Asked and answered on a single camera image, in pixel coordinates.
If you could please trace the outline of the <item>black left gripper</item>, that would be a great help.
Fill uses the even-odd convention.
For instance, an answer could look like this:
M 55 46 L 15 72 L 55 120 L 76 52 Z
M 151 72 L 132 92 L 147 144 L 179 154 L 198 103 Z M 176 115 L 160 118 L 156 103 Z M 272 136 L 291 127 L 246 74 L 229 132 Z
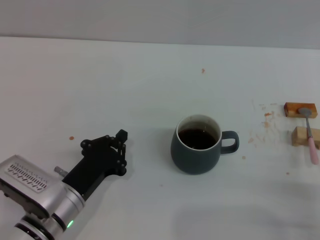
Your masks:
M 128 132 L 121 129 L 115 136 L 83 140 L 80 144 L 85 153 L 83 159 L 62 181 L 76 190 L 83 200 L 88 200 L 106 177 L 126 174 L 127 139 Z

